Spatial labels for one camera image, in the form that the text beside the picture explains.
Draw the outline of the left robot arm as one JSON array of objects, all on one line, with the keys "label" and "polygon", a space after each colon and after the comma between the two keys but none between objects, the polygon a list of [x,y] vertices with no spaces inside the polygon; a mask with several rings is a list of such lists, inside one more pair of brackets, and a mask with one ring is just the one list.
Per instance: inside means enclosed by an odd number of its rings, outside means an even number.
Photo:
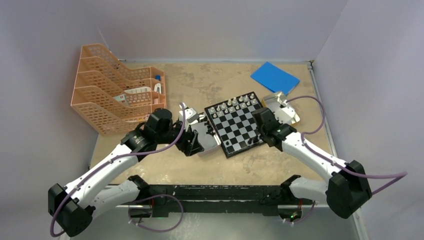
[{"label": "left robot arm", "polygon": [[48,190],[48,212],[52,217],[50,235],[74,237],[93,219],[118,205],[153,204],[158,198],[167,199],[168,194],[152,191],[138,175],[112,188],[108,185],[145,157],[160,153],[158,145],[162,145],[163,150],[177,147],[187,157],[203,152],[205,148],[199,135],[207,130],[200,130],[199,126],[206,122],[206,117],[192,108],[183,107],[176,121],[169,110],[156,109],[96,166],[66,185],[54,184]]}]

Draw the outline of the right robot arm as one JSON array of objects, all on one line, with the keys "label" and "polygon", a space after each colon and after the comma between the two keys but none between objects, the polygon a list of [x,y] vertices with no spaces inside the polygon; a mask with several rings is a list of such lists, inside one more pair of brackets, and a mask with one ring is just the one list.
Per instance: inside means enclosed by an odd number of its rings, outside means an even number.
[{"label": "right robot arm", "polygon": [[282,124],[266,107],[255,110],[254,121],[260,138],[269,147],[295,157],[317,173],[322,181],[297,177],[281,189],[280,196],[288,204],[298,199],[324,203],[339,217],[349,218],[373,196],[364,177],[365,168],[356,160],[346,162],[332,156],[289,124]]}]

